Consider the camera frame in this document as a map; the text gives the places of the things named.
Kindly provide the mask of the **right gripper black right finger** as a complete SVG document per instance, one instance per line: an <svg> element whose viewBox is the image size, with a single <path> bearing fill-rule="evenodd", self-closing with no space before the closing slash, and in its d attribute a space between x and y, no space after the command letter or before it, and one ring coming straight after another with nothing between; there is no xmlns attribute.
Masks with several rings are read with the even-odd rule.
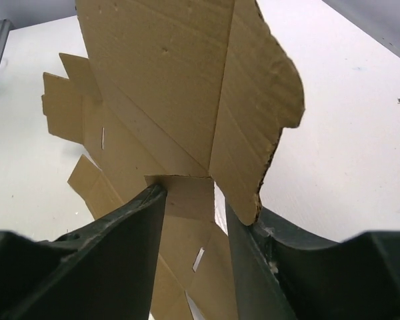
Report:
<svg viewBox="0 0 400 320"><path fill-rule="evenodd" d="M338 243L266 208L250 226L225 212L240 319L400 319L400 231Z"/></svg>

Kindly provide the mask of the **brown cardboard box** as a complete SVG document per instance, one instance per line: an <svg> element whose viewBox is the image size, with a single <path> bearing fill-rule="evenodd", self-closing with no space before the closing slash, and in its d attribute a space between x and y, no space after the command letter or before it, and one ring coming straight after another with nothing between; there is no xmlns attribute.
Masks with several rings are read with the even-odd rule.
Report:
<svg viewBox="0 0 400 320"><path fill-rule="evenodd" d="M216 187L252 224L285 128L301 122L301 78L256 1L77 1L86 57L43 76L50 134L87 155L68 182L100 218L149 183L168 190L151 311L236 319Z"/></svg>

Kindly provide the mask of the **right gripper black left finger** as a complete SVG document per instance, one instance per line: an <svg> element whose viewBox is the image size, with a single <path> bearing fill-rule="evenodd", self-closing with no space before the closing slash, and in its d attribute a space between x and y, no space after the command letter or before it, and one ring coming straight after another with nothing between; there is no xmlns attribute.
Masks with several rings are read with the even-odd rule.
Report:
<svg viewBox="0 0 400 320"><path fill-rule="evenodd" d="M54 241L0 231L0 319L147 319L166 196L151 185Z"/></svg>

